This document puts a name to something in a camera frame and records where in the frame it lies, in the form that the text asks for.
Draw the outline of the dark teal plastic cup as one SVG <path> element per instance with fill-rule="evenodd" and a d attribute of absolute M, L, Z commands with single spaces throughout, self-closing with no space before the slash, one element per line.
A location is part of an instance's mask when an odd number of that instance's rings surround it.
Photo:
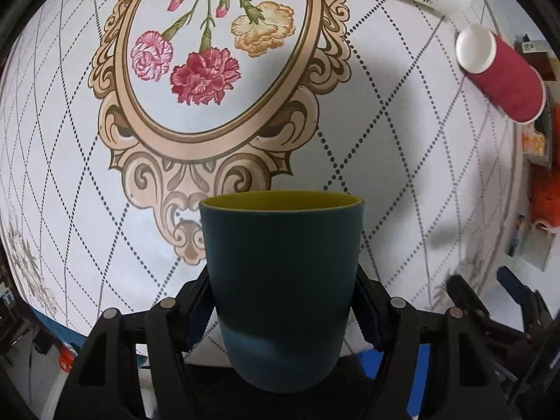
<path fill-rule="evenodd" d="M 364 201 L 329 191 L 206 199 L 200 217 L 220 331 L 233 368 L 299 392 L 334 368 L 357 275 Z"/>

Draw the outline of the orange plastic bag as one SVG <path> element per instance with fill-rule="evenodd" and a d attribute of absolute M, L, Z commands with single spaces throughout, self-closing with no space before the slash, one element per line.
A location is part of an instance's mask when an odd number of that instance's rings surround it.
<path fill-rule="evenodd" d="M 543 219 L 552 228 L 560 226 L 560 176 L 559 167 L 548 170 L 532 164 L 530 168 L 530 219 Z"/>

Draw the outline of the red paper cup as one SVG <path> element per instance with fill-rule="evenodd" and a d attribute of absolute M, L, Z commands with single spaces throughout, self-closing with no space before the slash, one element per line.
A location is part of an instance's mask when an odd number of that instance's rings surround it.
<path fill-rule="evenodd" d="M 529 124 L 540 117 L 547 100 L 541 76 L 489 28 L 464 28 L 455 51 L 467 78 L 515 123 Z"/>

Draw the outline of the floral diamond pattern tablecloth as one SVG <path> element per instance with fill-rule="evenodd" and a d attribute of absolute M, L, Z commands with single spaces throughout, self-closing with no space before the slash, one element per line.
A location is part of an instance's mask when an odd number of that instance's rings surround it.
<path fill-rule="evenodd" d="M 421 309 L 485 289 L 515 126 L 465 78 L 487 0 L 44 0 L 1 79 L 1 230 L 25 301 L 87 334 L 206 262 L 201 201 L 269 189 L 365 203 L 359 259 Z"/>

